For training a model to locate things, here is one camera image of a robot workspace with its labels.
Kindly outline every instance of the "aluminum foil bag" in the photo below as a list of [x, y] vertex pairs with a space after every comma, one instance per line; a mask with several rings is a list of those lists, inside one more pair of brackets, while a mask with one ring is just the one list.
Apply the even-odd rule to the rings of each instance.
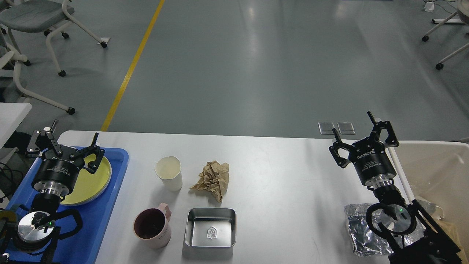
[[[387, 241], [373, 233], [366, 224], [366, 210], [371, 203], [349, 204], [344, 207], [347, 215], [347, 229], [352, 239], [353, 252], [358, 256], [384, 256], [393, 253]], [[379, 210], [372, 216], [374, 223], [378, 222]], [[417, 222], [416, 230], [404, 237], [405, 245], [409, 245], [423, 237], [423, 227]], [[402, 245], [402, 238], [396, 238], [399, 245]]]

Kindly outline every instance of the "gray floor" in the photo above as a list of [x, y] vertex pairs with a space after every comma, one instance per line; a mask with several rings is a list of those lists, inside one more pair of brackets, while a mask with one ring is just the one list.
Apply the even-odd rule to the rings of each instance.
[[[28, 88], [75, 107], [33, 101], [19, 130], [59, 119], [66, 130], [99, 130], [158, 1], [77, 0], [78, 27], [53, 46], [17, 33], [33, 65]], [[438, 1], [448, 11], [450, 3]], [[391, 120], [400, 140], [469, 137], [469, 50], [434, 66], [469, 41], [465, 25], [444, 25], [421, 41], [432, 18], [449, 14], [421, 0], [166, 0], [109, 131], [331, 138], [320, 121], [371, 130], [366, 111]]]

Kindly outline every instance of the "yellow plate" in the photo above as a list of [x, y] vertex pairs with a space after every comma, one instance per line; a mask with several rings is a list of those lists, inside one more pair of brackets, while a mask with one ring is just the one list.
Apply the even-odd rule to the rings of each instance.
[[[95, 159], [96, 156], [91, 154], [84, 159], [85, 164]], [[80, 170], [73, 192], [65, 196], [65, 200], [61, 204], [72, 206], [93, 201], [106, 189], [111, 179], [111, 174], [111, 164], [106, 157], [103, 157], [101, 160], [101, 164], [95, 174], [91, 174], [86, 170]]]

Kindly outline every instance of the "blue tray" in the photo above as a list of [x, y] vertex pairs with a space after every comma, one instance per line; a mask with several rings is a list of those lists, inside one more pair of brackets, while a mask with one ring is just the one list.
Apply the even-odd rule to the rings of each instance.
[[[121, 148], [103, 148], [106, 150], [104, 156], [109, 160], [112, 167], [111, 179], [109, 185], [95, 200], [78, 206], [59, 206], [57, 211], [75, 208], [83, 219], [83, 228], [74, 236], [59, 240], [57, 250], [54, 255], [54, 262], [61, 264], [92, 264], [96, 261], [99, 247], [103, 241], [107, 223], [111, 217], [117, 194], [124, 180], [125, 171], [129, 163], [129, 154]], [[38, 193], [31, 187], [34, 175], [39, 169], [41, 159], [36, 159], [31, 169], [26, 174], [21, 185], [18, 187], [15, 195], [10, 200], [6, 209], [10, 209], [14, 204], [24, 204], [28, 208], [31, 206], [34, 196]], [[24, 216], [26, 211], [18, 209], [18, 214]], [[61, 233], [68, 232], [75, 227], [73, 217], [66, 217], [56, 222], [57, 226], [61, 226]], [[41, 256], [31, 256], [27, 253], [7, 250], [10, 253], [11, 260], [17, 261], [37, 261]]]

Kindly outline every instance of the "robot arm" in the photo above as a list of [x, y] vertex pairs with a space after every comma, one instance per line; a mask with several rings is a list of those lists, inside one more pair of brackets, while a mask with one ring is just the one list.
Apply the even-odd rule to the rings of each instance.
[[[37, 171], [31, 186], [38, 191], [34, 196], [31, 209], [18, 223], [2, 219], [0, 236], [5, 239], [0, 245], [0, 255], [5, 258], [5, 250], [10, 240], [15, 246], [25, 252], [34, 252], [48, 244], [42, 253], [42, 263], [50, 263], [57, 245], [62, 240], [76, 234], [83, 226], [80, 213], [76, 209], [57, 212], [60, 202], [65, 196], [71, 194], [75, 187], [78, 174], [85, 169], [94, 174], [101, 163], [105, 151], [96, 142], [98, 133], [93, 137], [89, 147], [78, 150], [73, 147], [59, 145], [54, 138], [53, 131], [57, 125], [54, 121], [51, 127], [34, 131], [28, 145], [26, 156], [38, 157], [42, 163]], [[85, 164], [84, 158], [94, 154], [95, 160]], [[60, 233], [60, 227], [55, 221], [72, 216], [76, 222], [73, 230]], [[6, 259], [0, 263], [14, 263]]]
[[[389, 121], [375, 120], [371, 112], [367, 112], [373, 130], [369, 137], [348, 145], [340, 139], [333, 129], [335, 142], [329, 147], [337, 165], [345, 168], [352, 163], [362, 185], [373, 191], [378, 203], [371, 205], [366, 213], [366, 222], [370, 230], [389, 243], [393, 254], [389, 256], [391, 264], [460, 264], [457, 256], [460, 249], [430, 217], [422, 206], [413, 200], [406, 204], [393, 178], [396, 171], [386, 155], [385, 149], [397, 147], [399, 142]], [[379, 141], [381, 131], [386, 130], [388, 137], [385, 142]], [[349, 152], [348, 158], [340, 157], [338, 150]], [[372, 222], [372, 214], [381, 210], [379, 223]], [[424, 237], [408, 246], [400, 247], [395, 237], [412, 233], [416, 222], [424, 227]]]

